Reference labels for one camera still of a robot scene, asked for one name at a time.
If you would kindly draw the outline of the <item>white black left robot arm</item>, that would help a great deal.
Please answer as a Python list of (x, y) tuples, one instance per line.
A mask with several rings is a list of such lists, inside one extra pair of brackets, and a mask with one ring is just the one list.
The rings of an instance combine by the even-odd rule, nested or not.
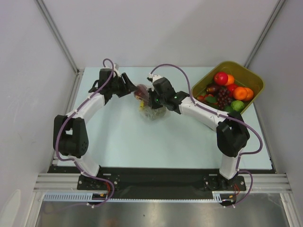
[(137, 90), (126, 73), (102, 68), (86, 99), (66, 115), (57, 115), (53, 127), (53, 148), (62, 162), (73, 162), (85, 176), (96, 177), (99, 165), (88, 154), (86, 123), (104, 107), (112, 96), (121, 98)]

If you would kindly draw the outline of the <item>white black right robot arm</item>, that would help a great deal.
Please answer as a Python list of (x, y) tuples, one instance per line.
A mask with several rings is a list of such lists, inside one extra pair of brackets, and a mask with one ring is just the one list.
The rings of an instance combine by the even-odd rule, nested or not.
[(189, 93), (176, 92), (170, 81), (160, 75), (147, 78), (148, 106), (152, 109), (165, 107), (169, 111), (192, 117), (216, 132), (217, 147), (222, 152), (219, 174), (231, 180), (237, 174), (240, 152), (247, 145), (250, 134), (240, 113), (227, 113), (207, 106), (192, 98)]

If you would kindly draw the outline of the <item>clear zip top bag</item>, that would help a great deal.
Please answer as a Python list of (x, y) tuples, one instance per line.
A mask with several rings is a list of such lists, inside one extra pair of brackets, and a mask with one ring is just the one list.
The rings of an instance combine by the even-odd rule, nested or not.
[(134, 97), (139, 101), (139, 113), (147, 121), (160, 121), (169, 117), (166, 107), (160, 106), (152, 100), (150, 87), (144, 84), (136, 85)]

